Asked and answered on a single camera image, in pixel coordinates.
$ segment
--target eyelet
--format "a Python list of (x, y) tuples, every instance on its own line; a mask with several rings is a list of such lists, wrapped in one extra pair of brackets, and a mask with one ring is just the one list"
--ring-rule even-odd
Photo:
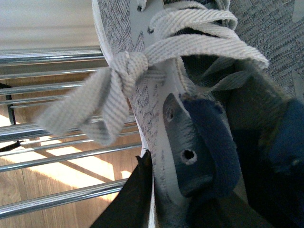
[(180, 155), (181, 161), (186, 165), (193, 165), (198, 160), (197, 154), (192, 150), (184, 150)]
[(150, 27), (148, 27), (148, 30), (147, 30), (148, 34), (152, 34), (154, 32), (153, 29), (150, 29)]
[(171, 122), (171, 120), (174, 118), (174, 111), (171, 106), (169, 106), (166, 110), (166, 118), (168, 122)]

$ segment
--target knit fabric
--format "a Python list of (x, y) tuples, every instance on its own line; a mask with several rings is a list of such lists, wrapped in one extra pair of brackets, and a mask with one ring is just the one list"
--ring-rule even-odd
[(226, 112), (231, 130), (273, 129), (284, 115), (290, 96), (257, 67), (244, 64), (242, 68), (252, 77), (229, 95)]
[(294, 0), (233, 0), (230, 11), (238, 18), (240, 38), (269, 59), (268, 74), (285, 92), (303, 100), (303, 89), (296, 95), (294, 84), (304, 88), (304, 18), (293, 22), (294, 7)]
[[(110, 58), (123, 51), (143, 51), (143, 37), (139, 35), (138, 42), (134, 46), (131, 37), (130, 24), (130, 0), (105, 1), (98, 0), (100, 13), (95, 21), (102, 21), (108, 46), (111, 49)], [(147, 82), (143, 80), (135, 87), (135, 93), (129, 97), (132, 110), (137, 118), (138, 127), (143, 131), (154, 161), (154, 145), (157, 129), (153, 126), (158, 124), (159, 110), (155, 109), (158, 103), (158, 85), (154, 85), (154, 92), (148, 93)]]

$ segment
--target white shoelace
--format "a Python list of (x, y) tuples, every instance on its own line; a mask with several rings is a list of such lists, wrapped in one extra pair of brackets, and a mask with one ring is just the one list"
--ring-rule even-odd
[[(229, 7), (229, 1), (218, 0), (222, 9)], [(224, 21), (228, 27), (219, 25)], [(255, 48), (239, 40), (233, 31), (237, 19), (227, 10), (207, 9), (194, 1), (182, 1), (166, 5), (151, 20), (150, 29), (159, 40), (143, 52), (123, 52), (100, 69), (79, 89), (54, 106), (48, 108), (38, 123), (53, 134), (66, 133), (70, 128), (80, 128), (89, 138), (109, 145), (116, 140), (129, 115), (126, 98), (130, 97), (137, 83), (143, 78), (162, 82), (166, 75), (153, 68), (168, 59), (181, 60), (181, 56), (212, 55), (219, 58), (202, 75), (231, 66), (236, 59), (249, 59), (261, 69), (268, 66), (267, 59)], [(216, 36), (184, 34), (174, 36), (184, 28)], [(242, 86), (250, 75), (236, 72), (226, 76), (211, 88), (197, 88), (200, 92), (234, 89)], [(186, 76), (180, 78), (186, 91), (189, 89)], [(90, 122), (90, 117), (101, 111), (100, 122)]]

